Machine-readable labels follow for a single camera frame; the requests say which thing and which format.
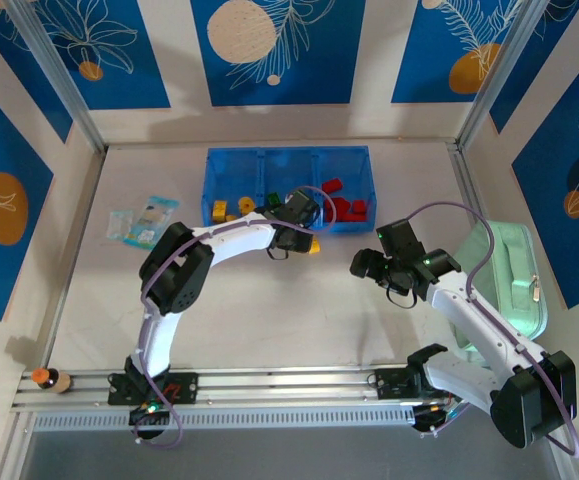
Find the metal frame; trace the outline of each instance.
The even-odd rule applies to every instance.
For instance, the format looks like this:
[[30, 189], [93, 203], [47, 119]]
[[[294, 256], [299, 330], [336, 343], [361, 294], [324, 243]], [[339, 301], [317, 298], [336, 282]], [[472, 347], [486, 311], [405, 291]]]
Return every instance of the metal frame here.
[[513, 22], [502, 49], [494, 61], [489, 74], [485, 77], [482, 87], [476, 94], [471, 110], [465, 119], [456, 144], [463, 152], [473, 140], [478, 128], [489, 115], [500, 90], [518, 61], [540, 17], [549, 5], [549, 0], [523, 0], [516, 20]]
[[0, 480], [19, 478], [29, 449], [36, 414], [11, 413], [8, 421], [9, 432], [0, 455]]
[[[277, 369], [172, 370], [198, 373], [196, 404], [221, 408], [334, 407], [438, 405], [442, 400], [378, 400], [370, 377], [376, 368], [403, 368], [405, 365], [364, 367], [318, 367]], [[70, 372], [73, 388], [66, 394], [43, 392], [25, 373], [13, 400], [13, 412], [109, 409], [129, 411], [130, 407], [107, 404], [109, 382], [114, 371]]]
[[60, 291], [60, 297], [58, 298], [57, 305], [51, 315], [51, 311], [48, 312], [47, 317], [51, 316], [51, 323], [49, 324], [49, 332], [47, 333], [46, 341], [42, 351], [42, 357], [40, 359], [40, 365], [47, 366], [49, 364], [49, 359], [51, 358], [51, 352], [53, 350], [53, 345], [56, 341], [56, 335], [58, 332], [58, 327], [60, 325], [60, 318], [62, 317], [62, 312], [65, 308], [65, 302], [67, 301], [67, 294], [69, 293], [69, 287], [71, 286], [71, 280], [73, 279], [73, 274], [76, 270], [76, 262], [78, 261], [78, 256], [80, 255], [80, 247], [82, 245], [82, 240], [85, 236], [85, 230], [87, 228], [87, 222], [89, 221], [89, 215], [91, 214], [91, 209], [93, 208], [93, 202], [96, 198], [96, 192], [98, 191], [98, 184], [100, 183], [100, 177], [102, 177], [102, 170], [105, 164], [106, 153], [100, 156], [100, 161], [97, 165], [92, 168], [96, 169], [94, 172], [90, 172], [93, 179], [87, 178], [87, 183], [84, 185], [83, 190], [87, 193], [87, 196], [81, 198], [81, 204], [84, 205], [84, 215], [82, 216], [82, 222], [77, 225], [78, 228], [74, 229], [72, 226], [72, 231], [70, 232], [70, 237], [75, 237], [73, 245], [71, 244], [71, 238], [67, 240], [67, 245], [69, 249], [65, 248], [64, 256], [71, 256], [69, 268], [66, 272], [66, 278], [63, 283], [63, 287]]
[[[480, 193], [473, 181], [471, 170], [469, 169], [469, 164], [466, 161], [464, 153], [460, 151], [456, 143], [447, 143], [447, 151], [449, 152], [449, 158], [451, 158], [451, 164], [453, 165], [454, 175], [458, 182], [458, 188], [460, 188], [462, 200], [466, 205], [486, 217], [487, 212], [480, 201]], [[478, 221], [474, 215], [469, 215], [469, 219], [473, 225]]]
[[102, 135], [33, 7], [26, 0], [3, 0], [3, 4], [69, 115], [80, 126], [96, 153], [104, 154], [106, 147]]

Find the blue tray compartment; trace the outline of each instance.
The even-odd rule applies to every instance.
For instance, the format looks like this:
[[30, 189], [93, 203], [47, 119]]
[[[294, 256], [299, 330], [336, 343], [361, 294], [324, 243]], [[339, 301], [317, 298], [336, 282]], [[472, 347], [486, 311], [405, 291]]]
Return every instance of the blue tray compartment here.
[[[227, 213], [239, 215], [238, 200], [250, 196], [256, 206], [265, 205], [267, 195], [285, 195], [302, 185], [321, 187], [323, 182], [339, 178], [343, 190], [332, 196], [367, 203], [367, 221], [337, 222], [332, 233], [363, 233], [374, 229], [376, 192], [367, 147], [291, 147], [291, 148], [212, 148], [207, 157], [202, 195], [202, 218], [212, 225], [211, 213], [216, 200], [227, 201]], [[320, 205], [324, 197], [307, 190]], [[315, 230], [326, 226], [321, 216]]]
[[[342, 190], [332, 193], [332, 197], [344, 197], [349, 202], [364, 200], [367, 204], [366, 222], [336, 222], [332, 232], [364, 233], [371, 232], [376, 224], [376, 190], [373, 185], [371, 160], [367, 147], [321, 147], [316, 151], [317, 185], [339, 178]], [[324, 205], [324, 197], [318, 195], [320, 206]], [[324, 218], [314, 225], [324, 228], [328, 223]]]
[[[303, 185], [316, 185], [314, 154], [311, 148], [269, 148], [265, 150], [263, 189], [265, 201], [270, 193], [277, 193], [284, 202], [285, 195]], [[306, 190], [314, 197], [312, 190]]]
[[202, 194], [202, 220], [213, 225], [211, 216], [216, 200], [227, 202], [227, 214], [240, 216], [238, 200], [251, 197], [256, 206], [264, 205], [262, 163], [264, 152], [249, 148], [211, 148], [207, 156]]

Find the mint green pouch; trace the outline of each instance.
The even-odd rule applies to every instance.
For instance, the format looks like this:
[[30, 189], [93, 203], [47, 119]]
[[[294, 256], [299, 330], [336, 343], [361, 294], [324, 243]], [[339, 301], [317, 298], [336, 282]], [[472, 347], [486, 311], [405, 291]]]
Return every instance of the mint green pouch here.
[[[547, 303], [529, 229], [520, 224], [489, 222], [495, 238], [493, 256], [476, 274], [474, 286], [503, 317], [529, 339], [547, 327]], [[478, 224], [454, 255], [463, 271], [470, 272], [489, 249], [487, 231]], [[452, 325], [458, 345], [475, 351], [462, 332]]]

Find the yellow block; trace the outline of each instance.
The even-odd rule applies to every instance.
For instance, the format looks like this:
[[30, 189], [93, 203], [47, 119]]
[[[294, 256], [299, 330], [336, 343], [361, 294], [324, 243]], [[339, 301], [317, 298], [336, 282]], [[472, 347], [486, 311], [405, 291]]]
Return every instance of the yellow block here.
[[311, 250], [309, 250], [309, 254], [318, 253], [320, 251], [320, 242], [318, 242], [318, 238], [313, 236], [313, 240], [311, 241]]
[[238, 200], [238, 208], [240, 209], [240, 213], [242, 215], [247, 215], [256, 208], [256, 204], [250, 197], [242, 197]]
[[227, 202], [216, 200], [213, 202], [213, 213], [211, 219], [214, 223], [223, 223], [227, 215]]

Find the bottle with orange cap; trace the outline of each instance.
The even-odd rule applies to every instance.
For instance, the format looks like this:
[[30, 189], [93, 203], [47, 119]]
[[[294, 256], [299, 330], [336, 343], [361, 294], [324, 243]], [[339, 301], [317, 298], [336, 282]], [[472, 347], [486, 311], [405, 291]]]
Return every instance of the bottle with orange cap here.
[[31, 374], [31, 380], [48, 392], [63, 393], [71, 388], [71, 376], [55, 368], [36, 368]]

